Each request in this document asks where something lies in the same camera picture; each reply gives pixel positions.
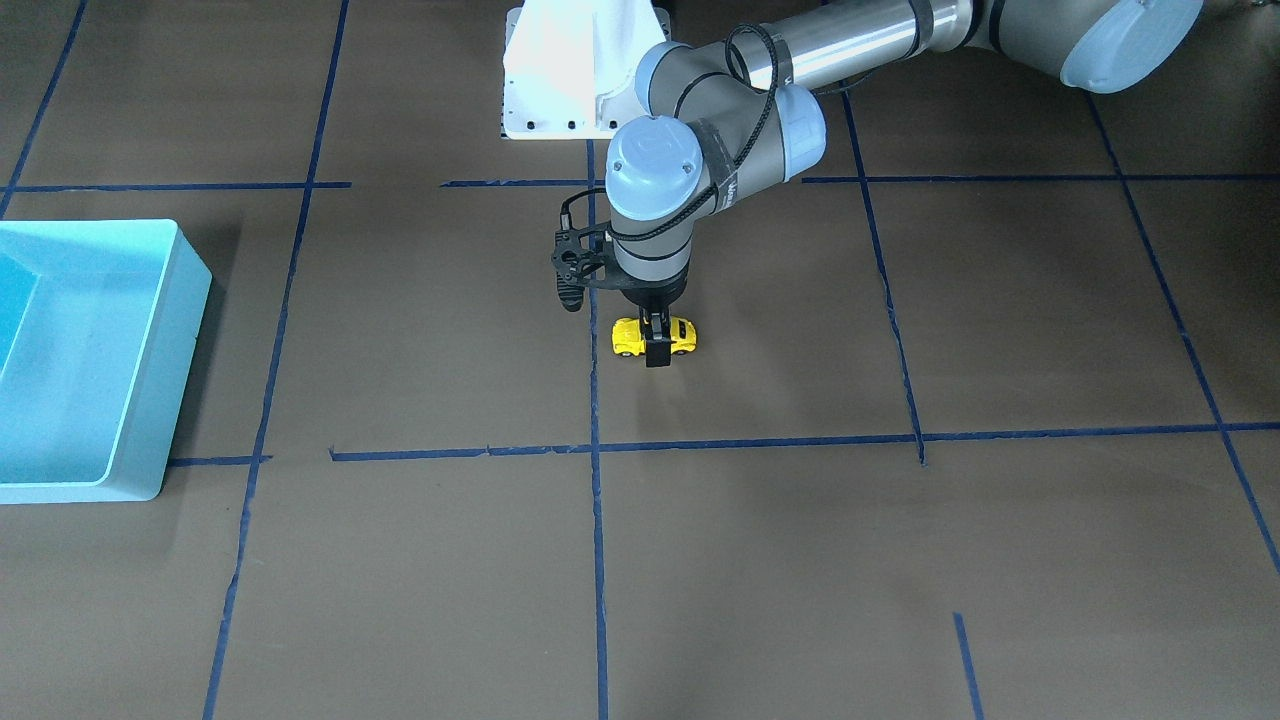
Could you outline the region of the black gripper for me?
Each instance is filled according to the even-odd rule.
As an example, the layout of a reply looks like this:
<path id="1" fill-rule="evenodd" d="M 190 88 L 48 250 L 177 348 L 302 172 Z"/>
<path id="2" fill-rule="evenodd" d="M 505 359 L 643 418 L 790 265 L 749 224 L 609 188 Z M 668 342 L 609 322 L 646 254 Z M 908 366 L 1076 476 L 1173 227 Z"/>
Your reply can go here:
<path id="1" fill-rule="evenodd" d="M 684 293 L 689 272 L 682 269 L 663 281 L 641 281 L 620 265 L 618 250 L 603 225 L 558 229 L 550 256 L 558 300 L 564 310 L 576 313 L 590 288 L 621 292 L 645 315 L 646 368 L 668 366 L 672 355 L 669 305 Z"/>

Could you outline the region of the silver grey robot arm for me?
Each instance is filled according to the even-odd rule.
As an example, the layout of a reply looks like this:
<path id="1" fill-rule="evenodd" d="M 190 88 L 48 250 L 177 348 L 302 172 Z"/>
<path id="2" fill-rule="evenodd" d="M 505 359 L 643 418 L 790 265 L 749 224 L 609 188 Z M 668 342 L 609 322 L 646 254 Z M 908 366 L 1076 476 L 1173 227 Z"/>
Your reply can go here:
<path id="1" fill-rule="evenodd" d="M 814 167 L 819 99 L 838 82 L 923 53 L 983 47 L 1075 88 L 1116 94 L 1189 35 L 1201 1 L 831 1 L 742 23 L 703 47 L 664 41 L 635 65 L 639 117 L 608 145 L 607 222 L 577 228 L 568 204 L 550 261 L 562 307 L 589 290 L 637 309 L 640 355 L 666 366 L 686 334 L 671 305 L 687 283 L 695 224 Z"/>

